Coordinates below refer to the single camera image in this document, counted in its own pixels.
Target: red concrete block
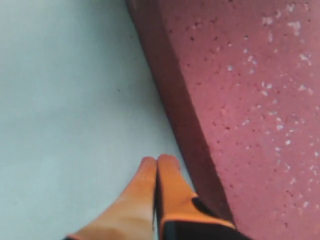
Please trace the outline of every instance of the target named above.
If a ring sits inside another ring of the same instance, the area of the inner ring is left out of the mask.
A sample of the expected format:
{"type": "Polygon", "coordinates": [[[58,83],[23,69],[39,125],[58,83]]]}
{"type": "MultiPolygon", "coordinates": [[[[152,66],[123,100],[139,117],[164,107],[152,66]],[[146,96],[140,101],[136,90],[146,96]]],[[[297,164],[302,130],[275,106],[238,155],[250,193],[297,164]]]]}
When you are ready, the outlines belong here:
{"type": "Polygon", "coordinates": [[[203,201],[257,240],[319,240],[320,1],[128,5],[203,201]]]}

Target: gray floor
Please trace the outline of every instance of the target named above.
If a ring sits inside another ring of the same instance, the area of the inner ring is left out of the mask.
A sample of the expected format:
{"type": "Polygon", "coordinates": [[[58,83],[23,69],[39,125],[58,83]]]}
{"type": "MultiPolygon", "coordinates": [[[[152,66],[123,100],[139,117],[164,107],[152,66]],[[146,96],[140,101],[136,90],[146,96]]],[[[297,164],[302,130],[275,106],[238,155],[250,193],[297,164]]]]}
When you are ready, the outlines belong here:
{"type": "Polygon", "coordinates": [[[2,0],[0,32],[0,239],[61,239],[180,157],[123,0],[2,0]]]}

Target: speckled surface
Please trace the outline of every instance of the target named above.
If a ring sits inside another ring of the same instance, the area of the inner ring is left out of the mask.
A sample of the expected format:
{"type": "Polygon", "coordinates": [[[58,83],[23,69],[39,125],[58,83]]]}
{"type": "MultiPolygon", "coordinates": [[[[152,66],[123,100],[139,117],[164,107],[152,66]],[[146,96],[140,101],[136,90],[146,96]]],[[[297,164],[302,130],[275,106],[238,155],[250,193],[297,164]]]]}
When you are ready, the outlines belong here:
{"type": "Polygon", "coordinates": [[[217,173],[241,231],[257,240],[319,239],[320,1],[133,2],[202,198],[225,204],[220,190],[212,194],[217,173]]]}

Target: red speckled wall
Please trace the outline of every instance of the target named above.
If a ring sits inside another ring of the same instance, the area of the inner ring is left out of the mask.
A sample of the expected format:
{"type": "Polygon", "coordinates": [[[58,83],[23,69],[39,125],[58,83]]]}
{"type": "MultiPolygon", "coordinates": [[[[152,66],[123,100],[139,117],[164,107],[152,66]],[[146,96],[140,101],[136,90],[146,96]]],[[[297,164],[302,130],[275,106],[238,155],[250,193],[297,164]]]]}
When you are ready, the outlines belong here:
{"type": "Polygon", "coordinates": [[[257,240],[320,239],[320,1],[129,5],[204,201],[257,240]]]}

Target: white floor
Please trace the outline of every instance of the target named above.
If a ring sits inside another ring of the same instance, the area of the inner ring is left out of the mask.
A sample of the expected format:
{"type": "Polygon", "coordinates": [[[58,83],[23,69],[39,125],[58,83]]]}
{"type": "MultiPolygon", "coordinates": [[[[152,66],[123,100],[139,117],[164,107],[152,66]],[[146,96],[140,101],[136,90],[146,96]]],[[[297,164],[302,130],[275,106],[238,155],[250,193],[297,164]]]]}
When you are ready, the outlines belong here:
{"type": "Polygon", "coordinates": [[[124,0],[2,0],[0,33],[1,240],[62,239],[181,159],[124,0]]]}

